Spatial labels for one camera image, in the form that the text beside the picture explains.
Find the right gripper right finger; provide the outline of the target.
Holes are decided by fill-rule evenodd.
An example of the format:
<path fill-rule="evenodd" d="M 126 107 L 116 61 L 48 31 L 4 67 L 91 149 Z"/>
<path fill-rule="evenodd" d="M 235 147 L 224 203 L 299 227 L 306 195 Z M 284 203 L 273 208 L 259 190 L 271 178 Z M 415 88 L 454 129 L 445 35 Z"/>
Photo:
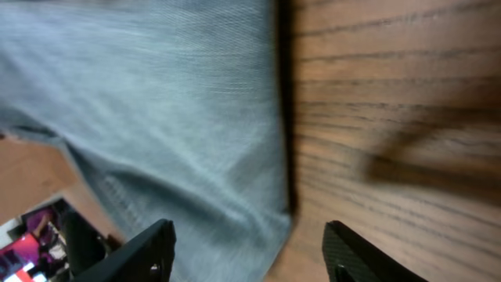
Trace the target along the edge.
<path fill-rule="evenodd" d="M 426 282 L 340 221 L 325 225 L 322 252 L 330 282 Z"/>

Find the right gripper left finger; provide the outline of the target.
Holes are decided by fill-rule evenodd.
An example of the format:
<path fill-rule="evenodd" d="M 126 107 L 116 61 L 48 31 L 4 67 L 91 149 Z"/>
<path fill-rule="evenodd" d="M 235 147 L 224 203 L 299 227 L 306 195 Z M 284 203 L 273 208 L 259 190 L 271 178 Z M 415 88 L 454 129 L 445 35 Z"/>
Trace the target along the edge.
<path fill-rule="evenodd" d="M 168 282 L 175 243 L 173 222 L 160 219 L 74 282 Z"/>

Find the light blue denim jeans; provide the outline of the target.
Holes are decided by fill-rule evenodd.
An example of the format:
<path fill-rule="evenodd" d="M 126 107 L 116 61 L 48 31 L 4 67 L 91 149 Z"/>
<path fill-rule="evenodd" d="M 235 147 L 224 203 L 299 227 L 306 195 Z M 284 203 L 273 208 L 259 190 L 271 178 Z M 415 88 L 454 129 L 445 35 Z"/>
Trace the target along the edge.
<path fill-rule="evenodd" d="M 176 281 L 261 281 L 291 229 L 271 1 L 4 1 L 1 130 L 72 161 Z"/>

